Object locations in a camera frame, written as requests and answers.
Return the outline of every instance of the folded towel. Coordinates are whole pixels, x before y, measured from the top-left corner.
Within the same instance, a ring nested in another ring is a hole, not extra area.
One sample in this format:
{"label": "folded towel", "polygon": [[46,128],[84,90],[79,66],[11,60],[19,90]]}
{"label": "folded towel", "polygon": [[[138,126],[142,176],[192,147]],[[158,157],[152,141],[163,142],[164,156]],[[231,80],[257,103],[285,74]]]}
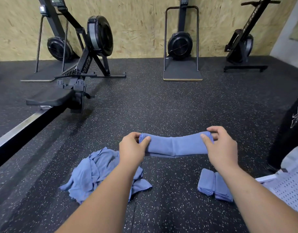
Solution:
{"label": "folded towel", "polygon": [[215,198],[218,200],[233,202],[233,197],[222,176],[218,172],[215,173],[215,176],[216,176]]}
{"label": "folded towel", "polygon": [[[107,147],[90,154],[73,169],[71,177],[65,185],[60,187],[68,191],[69,196],[82,204],[84,200],[97,188],[97,186],[119,164],[119,151],[110,150]],[[151,188],[151,184],[142,179],[143,169],[138,167],[133,178],[128,201],[131,195]]]}
{"label": "folded towel", "polygon": [[233,197],[229,191],[224,179],[218,172],[210,171],[203,168],[198,183],[198,191],[206,194],[207,196],[215,193],[217,200],[225,200],[233,202]]}
{"label": "folded towel", "polygon": [[203,168],[198,183],[198,191],[207,196],[213,195],[215,190],[215,173],[211,170]]}
{"label": "folded towel", "polygon": [[203,133],[214,142],[210,132],[200,132],[182,137],[161,137],[142,133],[139,142],[150,136],[151,141],[146,149],[146,156],[177,157],[193,154],[207,154],[207,148],[200,134]]}

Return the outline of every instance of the wooden wall panel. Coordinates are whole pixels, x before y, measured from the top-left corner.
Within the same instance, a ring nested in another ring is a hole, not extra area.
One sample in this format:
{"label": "wooden wall panel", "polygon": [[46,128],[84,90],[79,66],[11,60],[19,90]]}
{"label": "wooden wall panel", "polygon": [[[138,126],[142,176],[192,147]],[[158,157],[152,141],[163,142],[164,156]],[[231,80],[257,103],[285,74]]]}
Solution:
{"label": "wooden wall panel", "polygon": [[[69,11],[86,27],[92,15],[104,15],[114,35],[112,58],[162,57],[164,48],[165,10],[179,0],[65,0]],[[249,0],[190,0],[200,9],[200,56],[224,56],[224,46],[233,31],[246,23],[252,6],[241,6]],[[283,28],[296,0],[271,4],[254,27],[254,55],[268,55]],[[40,23],[38,0],[0,0],[0,61],[34,60]],[[63,27],[65,19],[60,17]],[[178,10],[168,15],[167,41],[177,30]],[[185,31],[196,43],[196,12],[187,11]],[[52,59],[46,42],[53,33],[45,20],[41,59]],[[75,31],[69,28],[69,42],[81,54]],[[192,54],[196,53],[196,44]]]}

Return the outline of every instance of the person's left hand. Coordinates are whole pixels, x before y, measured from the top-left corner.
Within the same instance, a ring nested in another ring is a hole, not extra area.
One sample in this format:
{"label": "person's left hand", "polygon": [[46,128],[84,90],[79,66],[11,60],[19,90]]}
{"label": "person's left hand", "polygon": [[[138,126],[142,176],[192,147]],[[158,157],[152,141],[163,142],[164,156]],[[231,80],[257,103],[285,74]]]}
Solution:
{"label": "person's left hand", "polygon": [[151,138],[149,136],[139,144],[138,139],[141,133],[131,132],[123,137],[119,143],[120,163],[132,170],[136,170],[145,156],[145,150]]}

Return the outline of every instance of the folded blue cloth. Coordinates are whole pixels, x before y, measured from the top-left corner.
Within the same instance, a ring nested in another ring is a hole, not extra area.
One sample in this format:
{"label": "folded blue cloth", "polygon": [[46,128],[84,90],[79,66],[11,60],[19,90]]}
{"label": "folded blue cloth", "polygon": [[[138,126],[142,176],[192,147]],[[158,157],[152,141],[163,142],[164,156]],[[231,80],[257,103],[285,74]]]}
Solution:
{"label": "folded blue cloth", "polygon": [[229,191],[225,181],[218,172],[213,172],[203,168],[198,183],[198,191],[206,194],[207,196],[215,193],[217,200],[225,200],[233,202],[233,197]]}
{"label": "folded blue cloth", "polygon": [[213,195],[215,190],[215,173],[211,170],[203,168],[198,183],[198,191],[207,196]]}
{"label": "folded blue cloth", "polygon": [[225,200],[225,201],[233,202],[233,197],[222,176],[218,172],[215,173],[215,176],[216,176],[215,198],[217,200]]}
{"label": "folded blue cloth", "polygon": [[193,154],[207,154],[207,148],[202,141],[201,133],[208,136],[214,142],[210,132],[199,132],[196,134],[182,137],[161,137],[142,133],[139,142],[146,136],[151,137],[151,141],[146,150],[146,156],[157,157],[177,157]]}
{"label": "folded blue cloth", "polygon": [[[71,198],[82,204],[119,164],[119,160],[119,151],[114,151],[107,147],[93,152],[73,169],[68,183],[62,185],[60,189],[68,191]],[[128,201],[130,201],[132,194],[152,187],[152,185],[145,179],[142,179],[142,177],[143,169],[138,167],[133,178]]]}

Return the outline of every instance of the white wall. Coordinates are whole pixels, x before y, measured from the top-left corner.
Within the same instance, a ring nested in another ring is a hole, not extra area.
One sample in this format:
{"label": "white wall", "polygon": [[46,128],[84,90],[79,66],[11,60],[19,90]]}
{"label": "white wall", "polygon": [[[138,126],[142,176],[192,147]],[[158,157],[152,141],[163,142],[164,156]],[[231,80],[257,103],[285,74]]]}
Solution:
{"label": "white wall", "polygon": [[279,38],[274,44],[270,55],[298,68],[298,41],[289,39],[297,21],[298,1],[282,29]]}

